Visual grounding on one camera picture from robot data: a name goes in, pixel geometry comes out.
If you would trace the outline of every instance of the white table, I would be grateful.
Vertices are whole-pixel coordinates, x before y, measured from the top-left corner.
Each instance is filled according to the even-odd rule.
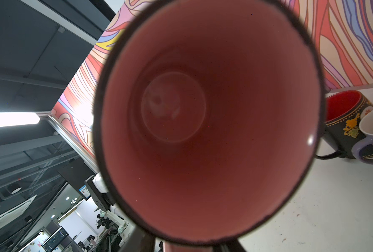
[[[373,89],[360,92],[373,103]],[[332,152],[322,141],[318,153]],[[373,165],[315,160],[289,203],[240,242],[248,252],[373,251]]]

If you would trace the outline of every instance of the colorful wall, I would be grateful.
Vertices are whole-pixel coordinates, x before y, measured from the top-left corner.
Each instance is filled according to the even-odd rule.
[[[125,0],[52,110],[92,155],[92,106],[100,73],[123,29],[153,1]],[[327,90],[373,84],[373,0],[281,2],[299,16],[314,39]]]

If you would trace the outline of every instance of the purple mug handle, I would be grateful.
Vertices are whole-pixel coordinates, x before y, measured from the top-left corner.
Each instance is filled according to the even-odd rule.
[[[369,144],[373,144],[373,139],[367,136],[366,138],[360,140],[353,146],[352,153],[353,153],[353,156],[355,156],[355,158],[360,160],[361,162],[366,163],[366,164],[373,164],[373,159],[364,159],[360,156],[361,149],[363,149]]]

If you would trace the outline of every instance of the mug rim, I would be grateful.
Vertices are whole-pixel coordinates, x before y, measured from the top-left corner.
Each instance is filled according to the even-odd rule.
[[[330,120],[328,120],[328,121],[325,121],[325,124],[328,124],[328,123],[330,123],[330,122],[332,122],[332,121],[335,121],[336,119],[338,119],[338,118],[340,118],[340,117],[342,117],[342,116],[344,116],[345,114],[347,114],[347,113],[349,113],[350,111],[352,111],[360,102],[361,102],[361,98],[362,98],[362,96],[363,96],[363,94],[360,92],[360,91],[358,91],[358,90],[347,90],[347,91],[342,91],[342,92],[338,92],[338,93],[336,93],[336,94],[333,94],[333,95],[331,95],[330,97],[327,97],[325,100],[326,100],[326,104],[328,105],[328,100],[330,99],[330,98],[332,98],[332,97],[334,97],[334,96],[337,96],[337,95],[341,95],[341,94],[343,94],[343,93],[357,93],[357,94],[360,94],[360,97],[359,97],[359,99],[356,101],[356,103],[350,108],[350,109],[348,109],[347,111],[345,111],[345,113],[343,113],[343,114],[340,114],[339,116],[337,116],[337,117],[335,117],[335,118],[332,118],[332,119],[330,119]]]
[[[371,134],[371,133],[368,133],[368,132],[366,132],[366,131],[364,131],[363,130],[363,124],[364,124],[364,120],[366,119],[366,118],[370,118],[370,114],[373,114],[373,110],[371,110],[367,115],[365,115],[364,117],[363,117],[363,119],[360,121],[360,123],[359,123],[359,129],[365,134],[365,135],[372,135],[373,136],[373,134]]]
[[[145,230],[148,234],[152,234],[156,237],[159,237],[161,239],[164,239],[169,242],[173,242],[176,244],[181,245],[196,245],[196,246],[213,246],[218,244],[227,243],[230,241],[237,240],[237,238],[241,237],[242,235],[245,235],[254,229],[260,227],[265,222],[270,220],[280,209],[291,199],[293,194],[297,191],[299,186],[303,183],[303,180],[305,176],[308,174],[308,171],[314,161],[314,155],[318,149],[318,145],[320,142],[320,138],[323,135],[324,132],[324,125],[325,125],[325,82],[324,82],[324,73],[323,68],[321,67],[321,60],[317,53],[317,50],[315,48],[315,45],[313,41],[311,40],[309,34],[307,33],[307,30],[304,28],[304,26],[301,24],[300,20],[294,15],[293,12],[291,12],[285,5],[280,3],[278,0],[260,0],[262,2],[265,2],[267,4],[270,4],[273,7],[276,7],[284,16],[289,20],[290,24],[293,26],[293,28],[296,30],[296,32],[299,34],[299,36],[302,38],[303,43],[308,47],[310,50],[310,53],[313,56],[314,65],[317,70],[318,75],[318,85],[319,85],[319,92],[320,92],[320,109],[319,109],[319,115],[318,115],[318,126],[317,126],[317,133],[316,133],[316,141],[314,143],[313,147],[313,153],[309,156],[309,160],[307,163],[307,166],[305,167],[303,173],[301,174],[300,178],[298,179],[295,186],[290,190],[290,192],[287,194],[285,199],[278,205],[275,210],[269,214],[263,217],[262,220],[256,222],[253,224],[250,228],[247,230],[244,230],[243,232],[240,232],[238,234],[234,234],[227,237],[222,237],[220,239],[213,239],[209,241],[191,241],[186,240],[182,238],[175,238],[171,237],[157,229],[155,229],[153,226],[150,226],[147,224],[125,201],[125,199],[122,198],[122,196],[119,194],[118,190],[114,186],[111,177],[109,175],[108,169],[105,165],[105,158],[103,153],[103,147],[102,147],[102,136],[101,136],[101,114],[103,110],[103,103],[104,103],[104,95],[105,90],[109,82],[109,77],[111,75],[111,72],[114,68],[114,65],[116,64],[118,57],[120,53],[122,52],[122,49],[126,46],[128,40],[133,36],[135,31],[144,24],[145,21],[147,21],[150,17],[152,17],[157,11],[159,11],[162,7],[166,6],[169,3],[172,3],[176,0],[157,0],[153,3],[151,3],[147,8],[145,8],[138,16],[136,16],[133,21],[129,24],[129,26],[124,30],[123,34],[118,38],[118,41],[116,42],[115,46],[113,47],[111,53],[109,54],[109,57],[104,65],[103,71],[100,75],[100,79],[97,85],[96,93],[95,93],[95,100],[94,100],[94,121],[93,121],[93,141],[94,141],[94,151],[96,155],[96,160],[98,163],[98,167],[100,168],[100,172],[103,176],[104,182],[107,185],[109,192],[112,194],[113,198],[115,199],[116,203],[120,206],[120,208],[123,210],[123,212],[135,223],[137,224],[141,229]]]

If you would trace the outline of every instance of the ceiling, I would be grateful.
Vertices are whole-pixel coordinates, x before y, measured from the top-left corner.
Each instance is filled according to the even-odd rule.
[[[93,46],[23,2],[0,0],[0,112],[50,111]],[[95,39],[113,13],[103,0],[39,2]],[[0,128],[0,214],[37,195],[0,229],[0,251],[17,250],[78,195],[57,172],[78,155],[54,134],[46,121]]]

